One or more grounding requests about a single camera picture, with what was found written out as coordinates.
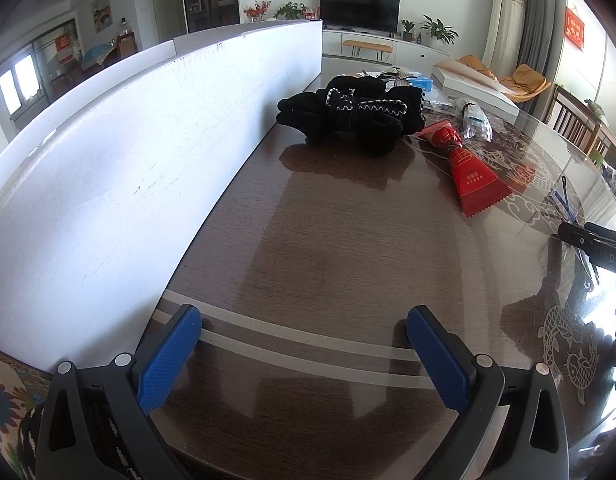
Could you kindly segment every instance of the screw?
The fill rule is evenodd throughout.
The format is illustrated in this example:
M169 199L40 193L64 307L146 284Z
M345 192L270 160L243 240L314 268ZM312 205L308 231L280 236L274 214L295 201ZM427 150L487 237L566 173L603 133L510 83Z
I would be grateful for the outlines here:
M535 368L541 375L548 375L550 373L550 369L545 363L537 363Z
M133 357L130 354L119 354L115 357L115 364L117 366L126 366L132 360Z
M485 354L479 354L476 356L476 364L483 366L484 368L489 368L492 366L492 357Z
M61 374L67 374L71 368L72 365L69 362L64 361L63 363L60 363L59 366L57 366L57 371Z

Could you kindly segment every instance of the curtain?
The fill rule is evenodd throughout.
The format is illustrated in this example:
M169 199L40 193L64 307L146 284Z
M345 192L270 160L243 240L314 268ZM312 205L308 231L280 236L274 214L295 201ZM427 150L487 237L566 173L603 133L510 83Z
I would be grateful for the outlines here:
M512 75L517 67L525 0L494 0L488 41L482 62L497 77Z
M553 41L555 23L562 23L561 15L565 14L564 6L557 4L557 1L561 0L527 0L518 58L518 64L525 63L545 75L549 81L554 79L556 72L554 56L550 56L550 52L553 48L560 51L560 45ZM536 99L532 99L520 105L520 108L532 113L535 106Z

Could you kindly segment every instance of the wooden chair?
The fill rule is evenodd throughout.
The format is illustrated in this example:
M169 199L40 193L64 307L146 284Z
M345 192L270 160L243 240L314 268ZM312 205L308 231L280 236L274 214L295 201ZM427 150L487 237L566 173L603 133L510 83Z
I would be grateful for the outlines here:
M117 37L117 53L119 59L124 59L128 56L132 56L139 51L136 41L134 41L134 32L128 32L123 36Z
M53 88L53 94L55 99L59 99L59 97L64 95L67 91L70 90L70 88L72 88L66 74L61 74L55 77L50 82L50 86Z
M604 128L603 123L563 86L555 86L552 105L544 122L566 137L585 155L590 155L594 149L604 155L604 148L600 146L600 132Z
M555 86L552 106L543 122L588 155L595 166L609 164L616 169L616 137L563 86Z
M85 77L83 76L82 66L79 62L73 60L66 67L66 72L68 73L68 77L72 86L77 86L79 83L83 83L85 81Z
M119 61L119 49L115 48L111 50L110 53L104 59L104 62L101 64L101 68L108 68L109 66L114 65L117 61Z

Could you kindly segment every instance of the black tool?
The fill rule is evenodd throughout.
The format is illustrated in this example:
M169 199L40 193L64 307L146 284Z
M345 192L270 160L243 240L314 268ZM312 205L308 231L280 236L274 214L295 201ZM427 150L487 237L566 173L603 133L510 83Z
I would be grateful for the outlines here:
M594 266L616 273L616 231L592 222L583 227L563 222L558 227L558 237L584 251Z
M183 305L134 355L120 354L97 368L59 364L37 410L36 478L122 480L130 470L144 480L189 480L148 413L165 401L200 332L199 311ZM28 436L20 440L28 443Z
M568 215L570 215L570 203L568 202L568 179L566 179L565 175L561 176L561 184L563 184L563 200L566 202L566 209L568 210Z
M415 480L459 480L472 463L498 406L510 405L481 479L566 480L566 426L548 366L500 367L473 355L425 305L406 320L408 338L446 407L459 413Z

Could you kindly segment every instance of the red sign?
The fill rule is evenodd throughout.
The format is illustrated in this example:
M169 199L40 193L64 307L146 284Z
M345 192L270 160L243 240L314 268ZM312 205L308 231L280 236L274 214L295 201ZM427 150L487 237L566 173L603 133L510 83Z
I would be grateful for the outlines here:
M67 46L70 46L68 34L62 34L59 38L54 38L54 46L57 47L57 50L63 50Z
M59 63L65 63L72 59L72 46L68 34L62 34L59 38L54 38L54 46L57 49L57 59Z
M584 22L572 10L566 7L566 38L579 50L584 49Z

